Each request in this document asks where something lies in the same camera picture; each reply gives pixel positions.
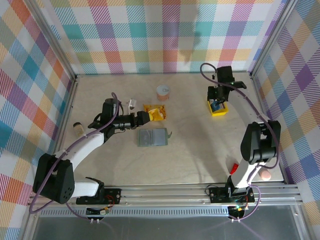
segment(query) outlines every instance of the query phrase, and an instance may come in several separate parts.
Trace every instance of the black bracket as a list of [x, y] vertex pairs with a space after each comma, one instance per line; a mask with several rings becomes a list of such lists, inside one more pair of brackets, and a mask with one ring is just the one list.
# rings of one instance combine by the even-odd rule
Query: black bracket
[[246, 213], [245, 209], [240, 210], [239, 208], [234, 206], [228, 206], [228, 212], [229, 212], [229, 216], [228, 216], [229, 219], [235, 219], [235, 218], [241, 219], [244, 217]]
[[[44, 182], [50, 168], [57, 161], [55, 155], [43, 154], [36, 169], [32, 191], [37, 193]], [[40, 195], [59, 204], [65, 204], [75, 191], [75, 179], [72, 163], [69, 160], [60, 161], [51, 173]]]
[[[218, 104], [228, 101], [229, 93], [237, 89], [246, 89], [247, 86], [242, 81], [235, 81], [231, 66], [219, 67], [216, 70], [216, 78], [218, 86], [209, 86], [207, 92], [208, 101], [217, 101]], [[219, 83], [227, 84], [232, 87], [222, 86]]]
[[120, 188], [107, 188], [103, 189], [103, 197], [81, 196], [76, 199], [77, 205], [118, 205], [121, 199]]
[[234, 203], [234, 204], [245, 204], [245, 203], [254, 203], [255, 196], [252, 188], [249, 188], [247, 194], [241, 196], [229, 197], [228, 188], [226, 187], [210, 187], [209, 196], [210, 203], [220, 204], [220, 203]]
[[[277, 141], [280, 140], [281, 125], [278, 121], [268, 121]], [[276, 142], [270, 130], [263, 124], [248, 124], [240, 145], [241, 155], [250, 165], [267, 163], [277, 155]]]

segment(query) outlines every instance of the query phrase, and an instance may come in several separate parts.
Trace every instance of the yellow container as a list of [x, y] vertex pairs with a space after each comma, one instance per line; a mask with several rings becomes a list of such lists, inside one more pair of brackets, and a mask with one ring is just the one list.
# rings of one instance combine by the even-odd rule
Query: yellow container
[[224, 106], [224, 108], [221, 108], [221, 109], [219, 109], [219, 110], [213, 111], [212, 108], [211, 108], [210, 101], [208, 101], [208, 106], [209, 106], [209, 110], [210, 110], [210, 113], [211, 113], [211, 116], [212, 116], [212, 117], [223, 116], [223, 115], [225, 115], [227, 112], [229, 112], [227, 103], [224, 102], [224, 103], [222, 103], [222, 105]]

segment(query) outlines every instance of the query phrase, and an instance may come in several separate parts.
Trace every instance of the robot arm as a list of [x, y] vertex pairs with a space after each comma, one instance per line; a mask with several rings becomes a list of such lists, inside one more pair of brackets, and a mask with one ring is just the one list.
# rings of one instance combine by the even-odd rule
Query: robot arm
[[[248, 95], [246, 85], [242, 81], [235, 81], [231, 66], [217, 69], [217, 82], [232, 85], [242, 91], [245, 96]], [[245, 196], [250, 190], [248, 183], [251, 183], [261, 168], [257, 166], [263, 166], [273, 157], [276, 157], [276, 143], [265, 123], [257, 116], [252, 106], [239, 92], [224, 85], [209, 86], [207, 100], [215, 101], [217, 104], [228, 102], [235, 108], [244, 125], [247, 126], [240, 145], [242, 160], [235, 173], [228, 178], [225, 191], [222, 191], [229, 198]], [[268, 121], [279, 141], [281, 131], [279, 122], [270, 121], [263, 113], [260, 113], [260, 115]]]
[[[91, 177], [86, 177], [83, 181], [75, 181], [74, 171], [92, 151], [103, 145], [115, 133], [115, 130], [135, 129], [150, 121], [149, 114], [144, 111], [137, 112], [137, 116], [134, 113], [129, 115], [119, 115], [119, 112], [115, 113], [116, 101], [113, 98], [105, 100], [102, 113], [94, 118], [93, 123], [88, 126], [85, 132], [85, 135], [88, 135], [88, 137], [79, 142], [57, 164], [44, 185], [40, 193], [41, 196], [60, 204], [66, 203], [70, 198], [82, 196], [91, 197], [92, 201], [96, 203], [105, 202], [104, 183]], [[94, 129], [99, 129], [106, 125], [114, 114], [116, 114], [116, 118], [109, 126], [94, 134], [89, 134]], [[34, 193], [38, 191], [50, 168], [64, 152], [64, 150], [61, 150], [53, 155], [45, 153], [40, 157], [32, 189]]]

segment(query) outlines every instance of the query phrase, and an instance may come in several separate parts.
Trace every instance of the yellow bin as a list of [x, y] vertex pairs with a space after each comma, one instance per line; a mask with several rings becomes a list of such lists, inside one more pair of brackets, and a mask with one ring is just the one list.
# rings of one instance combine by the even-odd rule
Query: yellow bin
[[215, 111], [212, 109], [211, 104], [212, 104], [212, 102], [210, 103], [210, 101], [208, 101], [209, 110], [210, 110], [211, 116], [213, 116], [213, 117], [223, 116], [229, 111], [226, 102], [221, 103], [220, 104], [220, 109], [215, 110]]

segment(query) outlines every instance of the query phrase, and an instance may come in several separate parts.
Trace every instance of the beige floor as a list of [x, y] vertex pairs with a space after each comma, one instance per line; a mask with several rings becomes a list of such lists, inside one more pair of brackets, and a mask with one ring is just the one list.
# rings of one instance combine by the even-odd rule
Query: beige floor
[[[247, 73], [235, 73], [244, 81], [250, 98], [258, 104]], [[115, 92], [125, 105], [137, 100], [134, 111], [143, 104], [158, 104], [156, 87], [171, 88], [166, 101], [167, 120], [149, 122], [143, 128], [167, 128], [172, 137], [167, 146], [137, 147], [138, 130], [116, 134], [92, 152], [75, 171], [76, 178], [93, 177], [106, 185], [223, 183], [232, 165], [241, 160], [240, 143], [246, 127], [229, 105], [225, 116], [212, 117], [206, 103], [211, 84], [200, 74], [101, 75], [79, 78], [73, 110], [65, 133], [64, 147], [76, 139], [73, 123], [88, 126], [102, 111], [105, 99]], [[279, 168], [271, 180], [282, 180]]]

